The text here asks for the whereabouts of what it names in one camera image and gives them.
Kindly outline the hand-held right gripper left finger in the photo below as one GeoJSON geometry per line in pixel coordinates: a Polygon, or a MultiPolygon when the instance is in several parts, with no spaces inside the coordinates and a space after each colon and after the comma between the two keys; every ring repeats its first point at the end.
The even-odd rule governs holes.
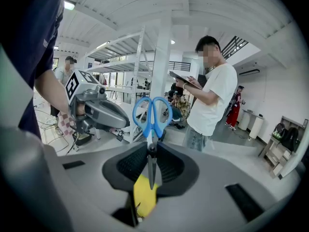
{"type": "Polygon", "coordinates": [[[147,165],[147,143],[133,143],[104,151],[102,174],[113,189],[133,194],[133,187],[147,165]]]}

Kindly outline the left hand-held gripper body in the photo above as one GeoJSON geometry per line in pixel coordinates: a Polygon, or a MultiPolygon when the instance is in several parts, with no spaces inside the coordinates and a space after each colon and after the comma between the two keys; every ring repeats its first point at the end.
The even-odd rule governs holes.
{"type": "Polygon", "coordinates": [[[130,125],[125,111],[107,99],[106,89],[88,72],[74,70],[65,85],[69,113],[75,120],[72,128],[84,134],[91,128],[108,131],[122,129],[130,125]],[[77,118],[77,104],[85,104],[85,115],[77,118]]]}

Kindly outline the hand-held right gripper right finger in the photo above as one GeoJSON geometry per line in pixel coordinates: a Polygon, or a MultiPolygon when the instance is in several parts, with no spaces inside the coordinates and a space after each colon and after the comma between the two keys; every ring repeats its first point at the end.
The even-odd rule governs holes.
{"type": "Polygon", "coordinates": [[[191,157],[163,142],[157,143],[157,165],[162,179],[158,198],[185,194],[199,177],[199,167],[191,157]]]}

